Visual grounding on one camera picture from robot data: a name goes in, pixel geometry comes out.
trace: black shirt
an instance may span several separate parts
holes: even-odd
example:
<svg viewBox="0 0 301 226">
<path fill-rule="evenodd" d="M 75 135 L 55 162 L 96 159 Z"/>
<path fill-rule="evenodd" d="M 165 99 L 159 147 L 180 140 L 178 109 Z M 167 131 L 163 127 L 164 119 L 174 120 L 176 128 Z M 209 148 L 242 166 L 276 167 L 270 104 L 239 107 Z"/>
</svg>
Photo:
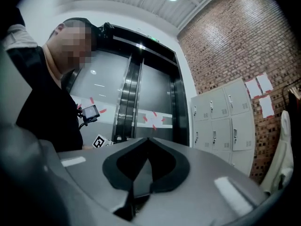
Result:
<svg viewBox="0 0 301 226">
<path fill-rule="evenodd" d="M 76 104 L 52 79 L 43 49 L 12 48 L 7 53 L 32 88 L 17 125 L 30 130 L 38 139 L 52 142 L 57 152 L 80 150 L 83 140 Z"/>
</svg>

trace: ear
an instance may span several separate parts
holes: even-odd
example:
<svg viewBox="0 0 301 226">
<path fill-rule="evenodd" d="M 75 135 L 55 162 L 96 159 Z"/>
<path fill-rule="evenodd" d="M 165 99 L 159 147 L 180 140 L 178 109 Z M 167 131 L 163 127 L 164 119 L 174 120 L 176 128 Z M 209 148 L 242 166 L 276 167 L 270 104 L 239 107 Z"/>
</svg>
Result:
<svg viewBox="0 0 301 226">
<path fill-rule="evenodd" d="M 66 27 L 65 24 L 59 24 L 56 28 L 55 28 L 55 34 L 58 34 L 60 31 L 62 31 L 64 28 Z"/>
</svg>

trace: white locker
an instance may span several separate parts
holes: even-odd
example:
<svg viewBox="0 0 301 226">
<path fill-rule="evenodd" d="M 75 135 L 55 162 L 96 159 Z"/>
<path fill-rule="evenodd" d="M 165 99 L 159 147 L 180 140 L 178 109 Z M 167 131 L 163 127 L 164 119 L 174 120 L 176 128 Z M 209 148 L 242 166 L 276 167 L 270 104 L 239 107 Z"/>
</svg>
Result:
<svg viewBox="0 0 301 226">
<path fill-rule="evenodd" d="M 211 111 L 211 119 L 217 119 L 229 115 L 226 98 L 222 88 L 208 93 L 207 97 Z"/>
<path fill-rule="evenodd" d="M 233 151 L 254 148 L 254 120 L 250 112 L 232 116 Z"/>
<path fill-rule="evenodd" d="M 231 164 L 247 176 L 250 175 L 252 161 L 254 157 L 253 151 L 237 151 L 232 152 Z"/>
<path fill-rule="evenodd" d="M 212 150 L 212 127 L 211 121 L 196 121 L 194 123 L 194 148 L 211 152 Z"/>
<path fill-rule="evenodd" d="M 248 112 L 250 110 L 249 97 L 242 80 L 226 85 L 224 90 L 229 103 L 231 115 Z"/>
<path fill-rule="evenodd" d="M 212 121 L 212 149 L 229 151 L 231 149 L 230 119 Z"/>
<path fill-rule="evenodd" d="M 223 159 L 227 163 L 229 163 L 229 161 L 230 161 L 230 152 L 214 151 L 213 154 L 218 156 L 219 158 Z"/>
<path fill-rule="evenodd" d="M 191 106 L 195 121 L 203 121 L 210 118 L 210 105 L 206 94 L 192 98 Z"/>
</svg>

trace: brick wall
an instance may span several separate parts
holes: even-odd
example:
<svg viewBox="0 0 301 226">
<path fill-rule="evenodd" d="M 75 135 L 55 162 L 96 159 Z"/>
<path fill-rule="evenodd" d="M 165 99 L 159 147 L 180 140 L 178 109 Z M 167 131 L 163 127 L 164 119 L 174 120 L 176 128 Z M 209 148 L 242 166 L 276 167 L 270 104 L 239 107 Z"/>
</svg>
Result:
<svg viewBox="0 0 301 226">
<path fill-rule="evenodd" d="M 256 129 L 250 177 L 260 183 L 273 158 L 280 134 L 284 102 L 281 89 L 300 77 L 301 51 L 274 0 L 213 0 L 181 31 L 197 92 L 236 78 L 268 74 L 275 116 L 263 119 L 258 99 L 252 100 Z"/>
</svg>

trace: white paper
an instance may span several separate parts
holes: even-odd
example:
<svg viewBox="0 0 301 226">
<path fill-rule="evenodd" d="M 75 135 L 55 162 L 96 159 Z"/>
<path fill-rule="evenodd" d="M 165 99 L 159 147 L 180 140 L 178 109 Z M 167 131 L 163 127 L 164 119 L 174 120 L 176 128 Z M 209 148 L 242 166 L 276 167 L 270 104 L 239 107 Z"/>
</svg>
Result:
<svg viewBox="0 0 301 226">
<path fill-rule="evenodd" d="M 260 87 L 261 87 L 263 93 L 267 93 L 267 92 L 270 92 L 271 90 L 273 90 L 273 86 L 268 79 L 267 73 L 264 72 L 263 74 L 258 75 L 257 80 L 260 84 Z"/>
<path fill-rule="evenodd" d="M 79 163 L 82 163 L 85 161 L 86 161 L 86 159 L 83 156 L 79 156 L 76 158 L 62 160 L 61 163 L 64 167 L 69 167 L 69 166 L 76 165 L 76 164 L 79 164 Z"/>
<path fill-rule="evenodd" d="M 262 95 L 261 90 L 258 87 L 256 79 L 252 79 L 250 81 L 247 81 L 246 86 L 249 90 L 251 99 L 255 98 L 256 96 L 261 96 Z"/>
<path fill-rule="evenodd" d="M 271 97 L 265 96 L 259 99 L 259 103 L 262 108 L 262 116 L 263 118 L 267 118 L 270 115 L 274 115 L 274 110 L 272 106 Z"/>
</svg>

